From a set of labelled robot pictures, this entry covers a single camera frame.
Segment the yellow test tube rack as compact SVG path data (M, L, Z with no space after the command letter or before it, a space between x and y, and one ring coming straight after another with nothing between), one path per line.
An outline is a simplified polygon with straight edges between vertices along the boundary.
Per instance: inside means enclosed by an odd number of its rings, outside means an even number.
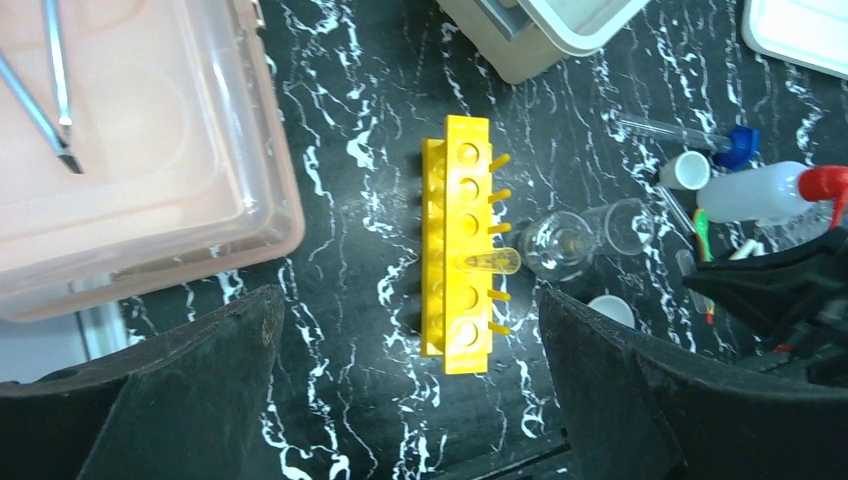
M449 115L440 138L421 143L421 353L439 357L448 375L487 371L493 336L508 328L493 319L493 304L509 294L494 277L518 262L487 261L494 237L510 231L493 219L494 173L510 157L493 155L486 118Z

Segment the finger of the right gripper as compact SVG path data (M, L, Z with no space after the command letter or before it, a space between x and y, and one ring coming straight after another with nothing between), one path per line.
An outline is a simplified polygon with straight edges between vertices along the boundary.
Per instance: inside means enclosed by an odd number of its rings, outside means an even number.
M773 351L847 348L847 228L777 253L699 263L682 283L745 323Z

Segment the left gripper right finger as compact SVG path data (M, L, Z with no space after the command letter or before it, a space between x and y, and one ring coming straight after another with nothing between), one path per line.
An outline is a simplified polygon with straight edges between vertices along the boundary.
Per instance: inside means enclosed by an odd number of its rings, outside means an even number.
M539 328L587 479L843 479L847 393L709 359L557 291Z

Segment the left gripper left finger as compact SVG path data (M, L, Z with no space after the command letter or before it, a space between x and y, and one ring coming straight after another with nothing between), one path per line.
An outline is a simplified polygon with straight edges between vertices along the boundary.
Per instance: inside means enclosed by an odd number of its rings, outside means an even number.
M284 325L268 285L193 322L1 386L5 479L236 479Z

